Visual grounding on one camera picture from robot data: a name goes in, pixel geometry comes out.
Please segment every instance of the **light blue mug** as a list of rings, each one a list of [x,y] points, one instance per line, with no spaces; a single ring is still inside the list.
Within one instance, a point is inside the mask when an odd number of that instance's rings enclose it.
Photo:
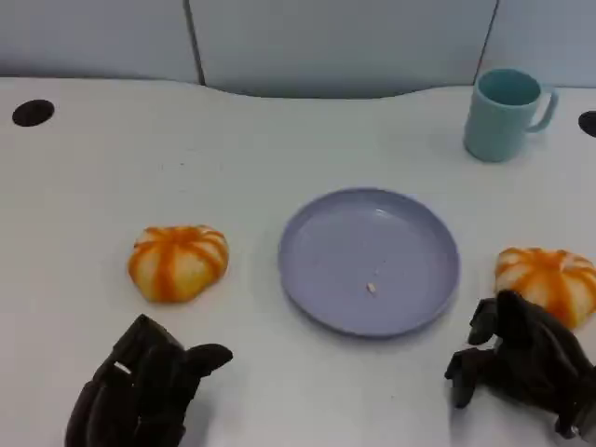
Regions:
[[[559,96],[552,90],[542,119],[530,126],[542,88],[529,74],[510,68],[484,73],[474,86],[464,145],[482,161],[506,161],[520,152],[527,132],[549,125]]]

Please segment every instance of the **round hole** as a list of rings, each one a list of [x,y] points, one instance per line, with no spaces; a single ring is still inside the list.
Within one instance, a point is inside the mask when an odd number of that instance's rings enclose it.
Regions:
[[[46,100],[33,100],[21,104],[12,114],[12,122],[22,128],[39,126],[54,115],[54,104]]]
[[[596,138],[596,111],[581,114],[577,120],[577,124],[579,124],[581,129],[590,137]]]

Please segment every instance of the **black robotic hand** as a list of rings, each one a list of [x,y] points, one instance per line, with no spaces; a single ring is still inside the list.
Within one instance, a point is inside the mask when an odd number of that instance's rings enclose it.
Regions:
[[[456,352],[445,378],[453,381],[453,404],[466,407],[477,385],[559,416],[565,438],[593,436],[596,372],[575,336],[551,314],[515,291],[482,300],[470,322],[468,342],[480,345],[493,334],[494,349]]]
[[[159,324],[139,316],[83,387],[65,447],[176,447],[201,378],[231,359],[221,345],[184,350]]]

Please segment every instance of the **table surface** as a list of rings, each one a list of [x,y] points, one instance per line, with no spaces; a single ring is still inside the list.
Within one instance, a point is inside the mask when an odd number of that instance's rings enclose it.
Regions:
[[[544,446],[552,417],[478,392],[451,411],[442,378],[509,246],[596,259],[596,90],[562,89],[551,126],[506,164],[462,148],[470,88],[382,100],[272,100],[150,81],[0,80],[0,437],[62,445],[81,386],[140,313],[235,359],[187,415],[190,446]],[[34,128],[15,107],[47,99]],[[462,257],[456,300],[388,341],[329,332],[284,297],[276,254],[316,196],[377,186],[424,202]],[[147,225],[209,224],[231,263],[188,305],[149,305],[126,262]],[[596,359],[596,320],[578,331]]]

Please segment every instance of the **orange pumpkin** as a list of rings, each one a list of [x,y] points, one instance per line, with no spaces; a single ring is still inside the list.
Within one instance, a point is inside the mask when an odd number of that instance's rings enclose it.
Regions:
[[[507,249],[496,263],[496,291],[511,289],[540,305],[568,328],[596,308],[596,269],[565,250]]]
[[[224,235],[206,225],[149,227],[134,244],[129,274],[147,300],[181,303],[221,278],[228,256]]]

